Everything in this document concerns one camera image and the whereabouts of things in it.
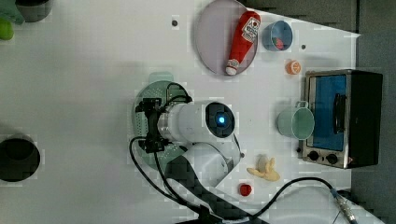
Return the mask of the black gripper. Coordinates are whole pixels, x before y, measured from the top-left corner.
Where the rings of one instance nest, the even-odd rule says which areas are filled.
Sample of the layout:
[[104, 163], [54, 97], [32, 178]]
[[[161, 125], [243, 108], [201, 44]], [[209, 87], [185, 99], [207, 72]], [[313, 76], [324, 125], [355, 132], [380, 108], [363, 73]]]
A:
[[135, 108], [136, 112], [143, 112], [148, 120], [148, 133], [143, 144], [146, 153], [164, 151], [170, 144], [170, 141], [162, 137], [158, 130], [158, 121], [163, 113], [161, 103], [161, 98], [144, 98]]

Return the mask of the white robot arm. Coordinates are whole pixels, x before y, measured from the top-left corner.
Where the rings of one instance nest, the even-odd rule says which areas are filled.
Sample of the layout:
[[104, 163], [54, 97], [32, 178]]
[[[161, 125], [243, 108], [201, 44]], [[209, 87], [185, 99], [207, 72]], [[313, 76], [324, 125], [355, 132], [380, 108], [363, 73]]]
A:
[[217, 189], [244, 157], [227, 105], [188, 96], [144, 98], [134, 113], [147, 128], [135, 140], [152, 158], [164, 193], [199, 215], [194, 224], [268, 224]]

